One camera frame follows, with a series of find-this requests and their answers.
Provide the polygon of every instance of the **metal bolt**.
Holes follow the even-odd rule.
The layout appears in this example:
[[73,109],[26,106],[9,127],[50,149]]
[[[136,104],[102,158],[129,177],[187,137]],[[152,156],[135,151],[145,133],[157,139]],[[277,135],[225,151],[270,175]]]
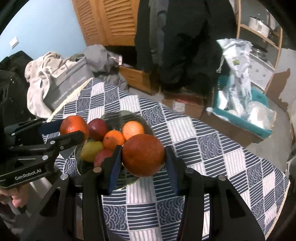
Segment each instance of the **metal bolt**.
[[102,171],[102,168],[100,168],[100,167],[95,167],[94,168],[94,172],[95,173],[99,173],[99,172],[101,172]]
[[226,177],[224,175],[219,175],[218,178],[219,178],[220,181],[225,181],[226,180]]
[[186,171],[187,173],[193,173],[193,172],[194,172],[194,169],[192,169],[191,167],[187,167],[187,168],[185,169],[185,171]]
[[66,180],[68,177],[69,177],[69,175],[66,174],[66,173],[64,173],[64,174],[61,175],[61,179],[62,180]]

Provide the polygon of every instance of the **blue and white checkered tablecloth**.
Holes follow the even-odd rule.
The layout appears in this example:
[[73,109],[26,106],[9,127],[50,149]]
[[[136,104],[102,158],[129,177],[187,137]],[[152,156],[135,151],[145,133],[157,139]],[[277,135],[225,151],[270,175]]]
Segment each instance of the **blue and white checkered tablecloth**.
[[[107,112],[121,110],[141,115],[164,146],[172,145],[188,167],[211,177],[226,175],[268,235],[284,203],[289,180],[270,162],[201,121],[98,79],[92,79],[53,120],[80,115],[90,122]],[[50,134],[44,139],[57,135],[59,133]],[[63,173],[78,175],[74,154],[67,160],[59,156],[56,163]],[[107,227],[124,239],[169,241],[176,239],[184,198],[174,195],[163,168],[153,177],[140,178],[114,191],[112,196],[104,196],[103,205]],[[203,238],[208,237],[209,221],[209,196],[206,194]]]

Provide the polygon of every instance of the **wall outlet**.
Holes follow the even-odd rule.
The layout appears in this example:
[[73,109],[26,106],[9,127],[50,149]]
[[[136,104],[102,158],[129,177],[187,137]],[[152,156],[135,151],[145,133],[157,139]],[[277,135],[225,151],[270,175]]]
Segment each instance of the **wall outlet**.
[[17,37],[15,36],[9,43],[10,43],[11,48],[14,48],[15,46],[17,46],[17,44],[19,42],[18,42]]

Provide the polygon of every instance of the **louvered door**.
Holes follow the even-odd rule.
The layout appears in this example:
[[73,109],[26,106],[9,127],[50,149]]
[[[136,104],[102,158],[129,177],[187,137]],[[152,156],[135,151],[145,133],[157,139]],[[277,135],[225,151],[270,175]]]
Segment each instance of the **louvered door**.
[[134,46],[139,0],[96,0],[109,45]]
[[97,3],[102,0],[72,0],[86,45],[108,45]]

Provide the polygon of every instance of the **gray floor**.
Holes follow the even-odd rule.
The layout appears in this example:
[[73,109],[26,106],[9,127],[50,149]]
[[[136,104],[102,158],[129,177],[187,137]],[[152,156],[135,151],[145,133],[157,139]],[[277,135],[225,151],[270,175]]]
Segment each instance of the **gray floor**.
[[[147,99],[152,99],[157,102],[161,102],[163,99],[163,95],[160,93],[150,96],[133,88],[130,88],[130,93]],[[276,121],[273,127],[273,134],[259,144],[252,143],[247,147],[247,149],[258,157],[265,158],[270,161],[282,172],[285,172],[287,160],[291,152],[291,124],[287,114],[277,104],[271,100],[268,100],[268,104],[270,109],[276,111]]]

